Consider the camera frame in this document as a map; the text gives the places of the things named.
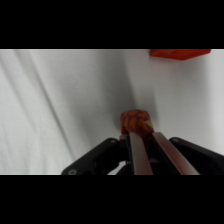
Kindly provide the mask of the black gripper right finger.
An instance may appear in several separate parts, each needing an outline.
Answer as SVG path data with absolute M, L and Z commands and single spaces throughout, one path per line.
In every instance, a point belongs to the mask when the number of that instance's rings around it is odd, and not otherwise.
M 224 156 L 178 137 L 153 133 L 161 157 L 178 175 L 224 175 Z

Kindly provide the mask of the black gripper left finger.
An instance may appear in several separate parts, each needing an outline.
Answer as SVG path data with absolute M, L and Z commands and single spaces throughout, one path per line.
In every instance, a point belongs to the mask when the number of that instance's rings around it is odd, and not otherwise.
M 107 138 L 67 166 L 62 175 L 108 175 L 121 162 L 125 162 L 120 170 L 122 174 L 153 174 L 142 138 L 130 133 L 119 139 Z

